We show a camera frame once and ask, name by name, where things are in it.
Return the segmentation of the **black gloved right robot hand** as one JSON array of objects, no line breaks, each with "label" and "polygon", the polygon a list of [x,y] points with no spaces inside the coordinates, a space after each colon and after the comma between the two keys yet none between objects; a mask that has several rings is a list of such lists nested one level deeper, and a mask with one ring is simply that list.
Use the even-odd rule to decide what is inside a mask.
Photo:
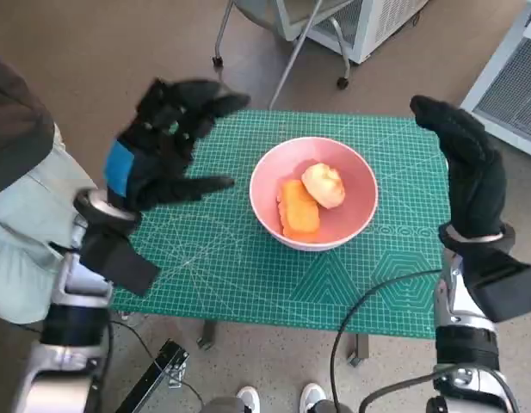
[{"label": "black gloved right robot hand", "polygon": [[448,164],[450,220],[442,230],[464,242],[503,236],[506,175],[485,126],[462,108],[428,96],[411,98],[416,123],[437,136]]}]

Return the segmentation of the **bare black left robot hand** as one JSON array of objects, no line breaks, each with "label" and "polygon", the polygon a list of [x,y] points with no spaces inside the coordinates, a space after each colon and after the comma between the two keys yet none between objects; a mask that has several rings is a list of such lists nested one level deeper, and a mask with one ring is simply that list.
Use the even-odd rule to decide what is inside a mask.
[{"label": "bare black left robot hand", "polygon": [[201,200],[233,186],[229,176],[186,175],[196,142],[217,120],[250,102],[245,94],[221,89],[220,83],[207,79],[153,80],[107,157],[104,177],[112,206],[145,212],[158,205]]}]

